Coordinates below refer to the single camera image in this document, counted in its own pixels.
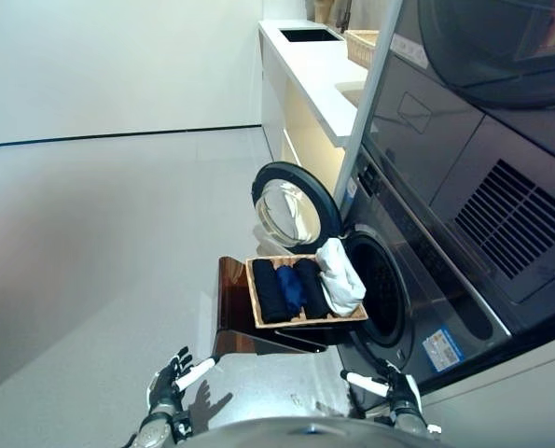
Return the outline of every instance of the black folded garment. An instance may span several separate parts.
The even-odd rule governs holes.
[[[255,286],[257,287],[262,321],[269,324],[289,320],[285,298],[271,261],[255,259],[252,262],[252,272],[255,275]]]
[[[311,259],[300,259],[294,264],[294,270],[298,273],[299,281],[306,293],[306,304],[304,305],[306,318],[322,319],[331,309],[326,304],[321,278],[318,275],[321,268]]]

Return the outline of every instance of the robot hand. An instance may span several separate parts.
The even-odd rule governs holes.
[[[153,376],[146,390],[146,404],[150,413],[162,404],[173,405],[175,409],[182,410],[182,397],[186,388],[180,390],[175,381],[192,368],[192,355],[187,351],[187,347],[182,348],[169,360],[167,366]]]
[[[155,373],[146,391],[148,415],[126,447],[160,448],[165,445],[170,434],[173,443],[192,436],[190,415],[184,411],[182,398],[186,388],[208,372],[218,361],[209,357],[192,367],[192,356],[187,347],[182,348],[168,364]]]
[[[385,362],[386,367],[382,371],[383,375],[386,373],[386,378],[382,380],[358,375],[350,371],[341,371],[340,375],[348,383],[387,399],[390,413],[388,418],[380,419],[381,423],[415,435],[440,434],[440,427],[427,425],[424,421],[420,392],[414,378],[411,375],[401,373],[390,362]]]

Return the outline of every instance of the wicker basket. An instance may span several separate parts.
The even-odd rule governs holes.
[[[257,257],[255,259],[270,259],[273,263],[273,268],[277,269],[280,266],[293,266],[299,259],[316,259],[314,255],[293,255],[291,257]],[[255,317],[255,327],[258,329],[278,329],[282,327],[299,327],[302,325],[316,325],[335,322],[354,322],[358,320],[367,320],[368,315],[362,304],[354,310],[348,317],[339,317],[329,313],[324,319],[307,319],[304,314],[304,309],[296,317],[288,322],[278,322],[274,324],[265,324],[262,321],[262,314],[260,313],[260,303],[258,302],[257,286],[255,285],[255,274],[252,270],[252,262],[255,259],[246,260],[246,277],[248,278],[248,290],[250,291],[250,301],[252,302],[252,313]]]
[[[372,55],[379,38],[378,31],[347,30],[344,34],[348,45],[348,59],[365,68],[372,65]]]

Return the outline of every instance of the label sticker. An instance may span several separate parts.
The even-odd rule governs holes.
[[[444,371],[464,360],[464,354],[443,327],[423,341],[424,350],[437,372]]]
[[[348,180],[348,187],[347,187],[347,192],[348,192],[348,197],[350,199],[353,199],[355,196],[355,193],[358,190],[358,186],[355,184],[355,182],[350,178]]]
[[[394,34],[389,49],[423,69],[428,68],[428,59],[426,58],[424,47],[403,35]]]

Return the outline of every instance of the white counter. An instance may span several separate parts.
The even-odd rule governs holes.
[[[352,133],[356,108],[337,90],[342,83],[363,83],[368,70],[347,59],[344,40],[289,42],[280,29],[326,28],[312,21],[261,21],[260,32],[278,55],[289,78],[308,100],[325,134],[344,147]]]

